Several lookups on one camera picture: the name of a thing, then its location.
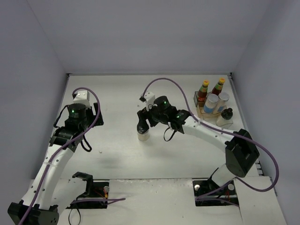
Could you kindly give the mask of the black cap white powder jar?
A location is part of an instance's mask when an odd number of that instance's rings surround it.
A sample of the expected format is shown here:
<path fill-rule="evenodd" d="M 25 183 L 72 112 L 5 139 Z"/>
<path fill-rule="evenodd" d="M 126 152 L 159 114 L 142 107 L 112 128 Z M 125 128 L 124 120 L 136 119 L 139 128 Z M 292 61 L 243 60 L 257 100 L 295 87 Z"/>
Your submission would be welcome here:
<path fill-rule="evenodd" d="M 149 127 L 148 126 L 137 126 L 137 136 L 139 141 L 146 141 L 149 139 L 150 134 L 149 134 Z"/>

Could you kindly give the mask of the red sauce bottle yellow cap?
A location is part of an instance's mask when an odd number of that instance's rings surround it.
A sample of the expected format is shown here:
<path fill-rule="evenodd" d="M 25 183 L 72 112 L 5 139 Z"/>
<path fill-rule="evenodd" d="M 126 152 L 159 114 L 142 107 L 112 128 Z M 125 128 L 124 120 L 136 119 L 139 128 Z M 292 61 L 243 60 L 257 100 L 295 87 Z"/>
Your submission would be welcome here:
<path fill-rule="evenodd" d="M 207 96 L 207 90 L 208 90 L 208 85 L 209 85 L 209 80 L 204 80 L 199 91 L 198 91 L 198 101 L 199 102 L 204 102 Z"/>

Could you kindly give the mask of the silver lid jar blue label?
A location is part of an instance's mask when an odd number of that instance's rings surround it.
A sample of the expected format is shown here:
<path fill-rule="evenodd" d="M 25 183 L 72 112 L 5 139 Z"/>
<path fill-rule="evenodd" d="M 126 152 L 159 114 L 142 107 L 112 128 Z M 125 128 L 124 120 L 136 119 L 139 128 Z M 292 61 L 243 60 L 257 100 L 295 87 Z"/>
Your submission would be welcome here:
<path fill-rule="evenodd" d="M 205 101 L 205 104 L 203 106 L 203 111 L 205 113 L 212 113 L 217 103 L 218 103 L 218 96 L 215 94 L 210 94 Z"/>

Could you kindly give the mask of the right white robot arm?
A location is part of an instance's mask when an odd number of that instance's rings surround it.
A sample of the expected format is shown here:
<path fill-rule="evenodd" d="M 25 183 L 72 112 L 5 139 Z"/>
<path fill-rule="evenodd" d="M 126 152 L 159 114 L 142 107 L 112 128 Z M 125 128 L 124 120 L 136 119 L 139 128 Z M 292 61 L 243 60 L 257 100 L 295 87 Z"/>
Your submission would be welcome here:
<path fill-rule="evenodd" d="M 140 97 L 140 101 L 146 104 L 137 112 L 137 132 L 140 139 L 146 139 L 149 128 L 161 123 L 174 133 L 200 138 L 224 152 L 225 163 L 204 181 L 204 186 L 213 193 L 220 192 L 234 178 L 244 178 L 259 157 L 249 132 L 244 129 L 238 132 L 221 130 L 194 118 L 187 110 L 178 110 L 170 104 L 166 96 L 155 97 L 149 92 Z"/>

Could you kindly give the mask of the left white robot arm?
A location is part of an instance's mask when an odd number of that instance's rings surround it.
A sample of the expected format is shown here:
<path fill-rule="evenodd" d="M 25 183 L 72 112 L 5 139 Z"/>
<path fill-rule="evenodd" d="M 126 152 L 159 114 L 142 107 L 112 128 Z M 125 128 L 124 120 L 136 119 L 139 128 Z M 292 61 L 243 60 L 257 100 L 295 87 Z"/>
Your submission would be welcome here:
<path fill-rule="evenodd" d="M 68 119 L 50 140 L 45 160 L 20 202 L 12 202 L 7 210 L 16 225 L 55 225 L 60 214 L 79 196 L 93 193 L 93 176 L 76 172 L 65 188 L 56 188 L 67 162 L 85 134 L 104 124 L 100 104 L 73 103 L 67 106 Z"/>

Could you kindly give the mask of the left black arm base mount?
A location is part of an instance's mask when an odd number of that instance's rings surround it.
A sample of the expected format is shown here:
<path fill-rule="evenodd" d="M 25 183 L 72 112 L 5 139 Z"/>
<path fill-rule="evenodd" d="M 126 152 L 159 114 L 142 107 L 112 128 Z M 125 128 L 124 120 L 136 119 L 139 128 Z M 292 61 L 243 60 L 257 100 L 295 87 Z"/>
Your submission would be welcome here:
<path fill-rule="evenodd" d="M 80 178 L 86 182 L 85 192 L 79 195 L 76 200 L 87 199 L 104 199 L 108 198 L 108 191 L 105 191 L 104 187 L 109 187 L 107 181 L 94 181 L 93 176 L 83 172 L 76 172 L 72 175 L 72 178 Z M 71 204 L 67 209 L 107 209 L 108 202 L 79 202 Z"/>

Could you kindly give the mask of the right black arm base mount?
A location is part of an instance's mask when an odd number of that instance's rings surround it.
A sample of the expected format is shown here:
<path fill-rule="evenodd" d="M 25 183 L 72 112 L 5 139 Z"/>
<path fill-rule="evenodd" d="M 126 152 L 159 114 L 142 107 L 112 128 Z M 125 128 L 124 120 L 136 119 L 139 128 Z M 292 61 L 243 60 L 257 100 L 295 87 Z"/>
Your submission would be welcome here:
<path fill-rule="evenodd" d="M 192 180 L 196 207 L 238 206 L 233 180 L 222 188 L 209 187 L 205 180 Z"/>

